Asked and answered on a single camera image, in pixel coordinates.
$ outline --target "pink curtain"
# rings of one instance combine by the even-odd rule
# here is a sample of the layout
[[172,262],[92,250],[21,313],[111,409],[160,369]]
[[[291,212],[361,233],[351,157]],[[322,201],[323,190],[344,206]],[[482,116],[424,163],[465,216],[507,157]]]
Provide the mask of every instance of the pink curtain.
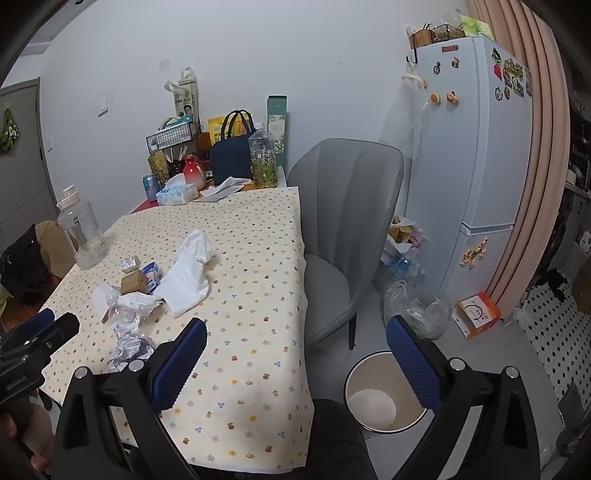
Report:
[[517,218],[486,291],[506,317],[540,262],[558,213],[569,159],[570,117],[560,53],[548,25],[519,0],[467,0],[470,15],[532,78],[530,163]]

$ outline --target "silver bolt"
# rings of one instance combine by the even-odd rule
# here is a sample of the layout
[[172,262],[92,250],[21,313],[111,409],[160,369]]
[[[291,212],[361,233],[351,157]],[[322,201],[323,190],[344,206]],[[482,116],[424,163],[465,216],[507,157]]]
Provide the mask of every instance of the silver bolt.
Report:
[[505,369],[505,373],[511,378],[517,378],[519,376],[519,370],[517,370],[515,367],[507,367]]
[[461,358],[452,358],[449,364],[456,372],[460,372],[466,368],[466,364]]
[[132,372],[139,372],[140,370],[142,370],[144,367],[144,361],[137,359],[137,360],[133,360],[132,362],[129,363],[129,369]]
[[74,372],[74,376],[76,378],[84,378],[87,373],[88,373],[88,369],[86,367],[78,367],[78,368],[76,368],[76,371]]

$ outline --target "black and white tile floor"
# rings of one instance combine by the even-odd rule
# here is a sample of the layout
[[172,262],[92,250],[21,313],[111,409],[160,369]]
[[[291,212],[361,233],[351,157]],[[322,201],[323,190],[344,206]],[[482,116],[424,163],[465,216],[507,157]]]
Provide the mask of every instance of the black and white tile floor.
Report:
[[591,315],[579,312],[571,288],[567,278],[560,287],[566,299],[560,303],[548,284],[534,287],[526,307],[531,321],[519,324],[538,353],[556,397],[560,400],[574,382],[586,408],[591,401]]

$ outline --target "white bottle cap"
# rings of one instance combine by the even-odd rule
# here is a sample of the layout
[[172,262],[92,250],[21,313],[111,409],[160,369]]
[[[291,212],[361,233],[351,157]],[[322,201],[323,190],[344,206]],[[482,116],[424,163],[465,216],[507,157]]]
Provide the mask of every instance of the white bottle cap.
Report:
[[57,206],[60,208],[60,210],[63,210],[64,208],[74,205],[78,200],[80,200],[78,190],[76,190],[74,185],[70,185],[64,190],[64,198],[58,202]]

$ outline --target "gray chair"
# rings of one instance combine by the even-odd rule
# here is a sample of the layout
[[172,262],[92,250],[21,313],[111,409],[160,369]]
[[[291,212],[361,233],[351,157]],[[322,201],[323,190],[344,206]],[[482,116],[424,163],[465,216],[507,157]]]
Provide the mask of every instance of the gray chair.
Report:
[[357,308],[378,268],[403,173],[395,148],[343,138],[323,140],[291,169],[306,245],[306,346],[349,322],[353,349]]

